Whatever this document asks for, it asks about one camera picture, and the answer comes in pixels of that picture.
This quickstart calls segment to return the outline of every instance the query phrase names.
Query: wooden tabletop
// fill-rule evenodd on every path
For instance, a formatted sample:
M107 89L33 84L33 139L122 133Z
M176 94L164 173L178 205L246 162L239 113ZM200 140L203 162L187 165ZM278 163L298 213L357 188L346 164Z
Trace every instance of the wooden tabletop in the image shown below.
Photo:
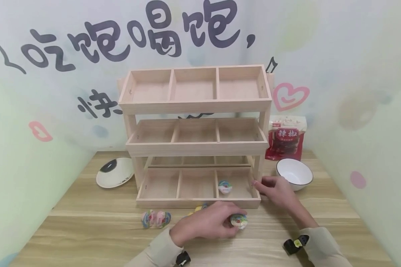
M126 152L98 152L51 211L11 266L121 267L141 252L161 230L144 230L135 206L135 179L115 189L96 185L97 171ZM318 223L327 227L354 267L394 266L383 248L350 207L312 152L302 161L313 171L312 184L298 192L303 205ZM276 162L265 162L265 175ZM192 209L170 209L171 225ZM231 240L195 239L186 245L190 267L308 267L304 251L287 256L282 244L298 237L288 215L263 199L248 209L248 225Z

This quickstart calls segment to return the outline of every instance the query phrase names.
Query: wooden shelf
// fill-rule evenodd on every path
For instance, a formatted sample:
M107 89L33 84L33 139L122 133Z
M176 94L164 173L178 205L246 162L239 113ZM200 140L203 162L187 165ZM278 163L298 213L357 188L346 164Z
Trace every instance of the wooden shelf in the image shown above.
M257 208L274 75L263 65L134 70L119 79L141 208L194 208L217 200ZM141 120L136 115L259 112L259 118ZM218 182L232 183L221 195Z
M130 71L119 105L125 114L260 112L271 105L263 65Z
M250 186L251 168L150 168L138 192L140 208L195 208L217 200L234 202L241 208L258 208L260 195ZM220 180L229 181L230 194L218 191Z
M268 146L256 118L141 120L126 143L132 157L261 155Z

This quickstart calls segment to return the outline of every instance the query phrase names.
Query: pastel wall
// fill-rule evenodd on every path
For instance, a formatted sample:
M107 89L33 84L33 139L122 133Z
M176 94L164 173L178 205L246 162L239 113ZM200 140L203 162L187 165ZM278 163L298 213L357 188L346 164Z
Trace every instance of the pastel wall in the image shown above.
M386 6L378 26L363 62L329 88L309 135L336 184L401 266L401 1Z
M23 248L94 154L59 127L66 126L35 112L0 81L0 267Z

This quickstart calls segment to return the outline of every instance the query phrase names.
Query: wall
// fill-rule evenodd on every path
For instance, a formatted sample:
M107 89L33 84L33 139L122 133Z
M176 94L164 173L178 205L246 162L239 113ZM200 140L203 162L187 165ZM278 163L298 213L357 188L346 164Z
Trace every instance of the wall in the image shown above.
M330 87L310 135L320 140L314 152L327 171L401 266L401 1L386 6L378 26L363 62Z
M401 189L383 192L388 173L401 174L401 138L388 141L401 129L401 0L211 2L0 1L0 90L32 108L23 129L27 121L50 121L54 139L42 145L62 136L62 153L74 149L85 159L87 149L124 149L114 101L116 79L128 70L264 64L276 74L272 113L307 116L305 147L401 266L401 222L394 220ZM162 16L149 8L163 8ZM198 22L188 23L185 13ZM163 32L169 39L149 38ZM352 171L364 176L364 189L352 186ZM401 185L401 175L392 183Z
M94 154L61 128L69 126L0 81L0 267L23 248Z

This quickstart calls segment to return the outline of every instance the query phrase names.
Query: pink circle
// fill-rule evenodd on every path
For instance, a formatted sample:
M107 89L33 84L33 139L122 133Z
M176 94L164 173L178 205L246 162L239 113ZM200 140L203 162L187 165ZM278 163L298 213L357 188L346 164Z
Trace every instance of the pink circle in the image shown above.
M358 189L364 189L367 186L367 180L357 171L351 172L351 183Z

